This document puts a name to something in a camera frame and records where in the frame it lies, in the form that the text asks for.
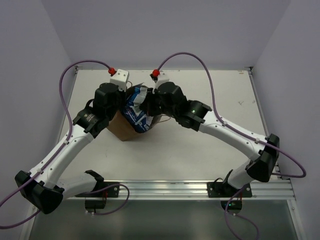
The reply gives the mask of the blue white snack bag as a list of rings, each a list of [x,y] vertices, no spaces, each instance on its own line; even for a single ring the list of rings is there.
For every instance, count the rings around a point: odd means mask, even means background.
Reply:
[[[142,84],[130,87],[126,91],[125,105],[120,111],[139,134],[145,133],[152,128],[152,120],[154,118],[153,116],[148,116],[145,110],[140,109],[147,97],[147,92],[148,88]]]

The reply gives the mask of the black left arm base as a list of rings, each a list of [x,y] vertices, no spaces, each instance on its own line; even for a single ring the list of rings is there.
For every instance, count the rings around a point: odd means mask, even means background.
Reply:
[[[107,198],[117,198],[120,187],[118,185],[105,189],[97,193],[81,193],[76,195],[77,198],[85,198],[84,207],[90,212],[103,210],[106,207]]]

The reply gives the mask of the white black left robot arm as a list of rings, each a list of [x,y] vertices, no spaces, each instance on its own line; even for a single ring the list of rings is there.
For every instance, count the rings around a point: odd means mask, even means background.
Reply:
[[[93,170],[76,178],[63,180],[60,177],[124,106],[126,90],[126,83],[102,83],[57,146],[30,171],[21,170],[16,174],[14,179],[21,195],[42,213],[52,213],[70,197],[82,194],[96,197],[104,192],[104,178]]]

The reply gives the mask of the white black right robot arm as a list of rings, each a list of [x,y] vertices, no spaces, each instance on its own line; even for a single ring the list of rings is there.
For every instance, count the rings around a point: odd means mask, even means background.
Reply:
[[[276,165],[279,153],[274,149],[280,139],[274,134],[263,136],[247,131],[244,137],[228,128],[228,122],[218,118],[210,106],[188,100],[181,88],[173,82],[165,82],[158,88],[148,88],[140,107],[149,116],[167,115],[184,128],[213,136],[234,147],[248,161],[229,171],[219,188],[227,196],[235,196],[243,186],[256,180],[267,183]]]

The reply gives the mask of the brown paper bag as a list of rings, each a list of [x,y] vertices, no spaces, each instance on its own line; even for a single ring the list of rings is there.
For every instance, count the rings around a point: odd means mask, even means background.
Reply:
[[[113,120],[111,120],[109,122],[107,129],[122,142],[133,140],[133,139],[137,138],[139,135],[144,134],[144,133],[137,133],[134,130],[134,128],[131,126],[131,124],[122,115],[121,110],[119,110],[115,114]],[[164,116],[163,114],[153,116],[153,120],[151,123],[151,129],[153,127],[155,127],[157,124],[167,122],[168,120],[171,119],[170,117],[168,117],[167,119],[162,120],[163,116]]]

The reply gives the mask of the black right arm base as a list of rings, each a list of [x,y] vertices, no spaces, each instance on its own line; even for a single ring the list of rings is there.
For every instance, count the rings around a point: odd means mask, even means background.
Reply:
[[[214,181],[207,182],[206,189],[209,198],[226,198],[226,200],[220,201],[220,205],[223,210],[227,207],[227,211],[234,214],[238,214],[242,210],[243,198],[251,198],[253,196],[251,185],[248,183],[244,186],[244,190],[228,203],[228,200],[238,191],[238,189],[224,183],[220,177]]]

